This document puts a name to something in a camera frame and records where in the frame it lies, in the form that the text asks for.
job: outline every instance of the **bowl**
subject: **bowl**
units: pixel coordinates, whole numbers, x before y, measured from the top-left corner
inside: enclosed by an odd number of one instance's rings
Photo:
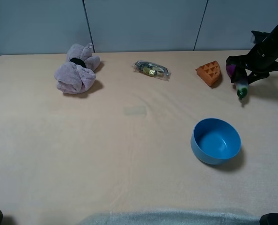
[[[241,149],[241,139],[229,123],[208,118],[194,127],[191,137],[194,155],[204,163],[219,165],[235,157]]]

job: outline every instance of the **plastic bag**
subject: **plastic bag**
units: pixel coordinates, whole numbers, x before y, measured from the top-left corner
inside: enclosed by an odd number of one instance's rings
[[[137,61],[133,64],[136,71],[161,80],[168,81],[171,72],[164,66],[148,61]]]

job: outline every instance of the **beige tablecloth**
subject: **beige tablecloth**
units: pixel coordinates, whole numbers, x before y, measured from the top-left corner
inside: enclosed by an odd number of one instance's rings
[[[98,212],[166,208],[278,212],[278,72],[240,103],[225,71],[247,51],[99,53],[94,86],[56,89],[64,54],[0,56],[0,210],[16,224],[76,224]],[[134,73],[152,61],[169,82]],[[217,60],[222,82],[195,69]],[[242,150],[207,166],[190,148],[195,124],[230,122]]]

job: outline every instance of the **wall seam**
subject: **wall seam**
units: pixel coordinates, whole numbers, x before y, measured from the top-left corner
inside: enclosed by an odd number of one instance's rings
[[[207,1],[206,1],[206,4],[205,4],[204,14],[203,14],[203,17],[201,18],[200,26],[199,26],[199,29],[198,29],[197,37],[196,37],[195,44],[194,44],[194,48],[193,48],[194,51],[195,51],[195,47],[196,47],[196,43],[197,43],[197,39],[198,39],[198,36],[199,36],[200,29],[201,29],[201,26],[202,26],[203,21],[204,21],[205,11],[206,11],[206,8],[207,8],[207,6],[208,6],[208,2],[209,2],[209,0],[207,0]]]
[[[94,43],[93,43],[93,39],[92,39],[92,35],[91,35],[91,29],[90,29],[89,20],[88,20],[88,16],[87,16],[87,11],[86,11],[86,7],[85,7],[85,1],[82,0],[82,2],[83,2],[84,12],[85,12],[86,20],[87,20],[87,26],[88,26],[90,39],[91,39],[91,42],[92,42],[92,45],[93,45],[93,52],[95,53]]]

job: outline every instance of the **purple object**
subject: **purple object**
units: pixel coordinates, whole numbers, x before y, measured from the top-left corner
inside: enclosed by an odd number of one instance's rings
[[[235,64],[226,65],[226,69],[227,69],[228,76],[232,77],[235,73],[236,65]]]

